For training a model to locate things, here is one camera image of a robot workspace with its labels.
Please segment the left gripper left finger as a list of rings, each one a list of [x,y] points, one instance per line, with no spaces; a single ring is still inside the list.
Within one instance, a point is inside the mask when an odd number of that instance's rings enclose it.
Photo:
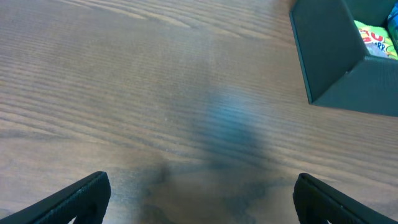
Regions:
[[[97,171],[1,219],[1,224],[102,224],[110,196],[107,173]]]

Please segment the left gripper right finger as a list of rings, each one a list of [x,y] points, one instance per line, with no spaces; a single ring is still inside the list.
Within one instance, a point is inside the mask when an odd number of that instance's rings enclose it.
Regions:
[[[293,201],[300,224],[397,224],[308,173],[299,174]]]

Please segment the dark green lidded box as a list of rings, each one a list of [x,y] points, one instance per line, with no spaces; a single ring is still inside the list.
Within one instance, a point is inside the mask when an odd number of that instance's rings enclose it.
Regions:
[[[397,61],[372,55],[355,25],[386,26],[394,4],[295,2],[290,21],[310,104],[397,116]]]

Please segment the green Haribo candy bag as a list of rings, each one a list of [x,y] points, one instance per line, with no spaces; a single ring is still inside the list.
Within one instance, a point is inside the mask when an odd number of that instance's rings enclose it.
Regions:
[[[371,55],[397,60],[397,51],[385,28],[369,26],[359,21],[354,23]]]

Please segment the blue Oreo cookie pack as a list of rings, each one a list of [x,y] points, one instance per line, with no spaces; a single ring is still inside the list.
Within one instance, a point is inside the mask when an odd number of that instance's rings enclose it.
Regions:
[[[387,17],[387,29],[390,37],[397,47],[398,43],[398,2],[396,2]]]

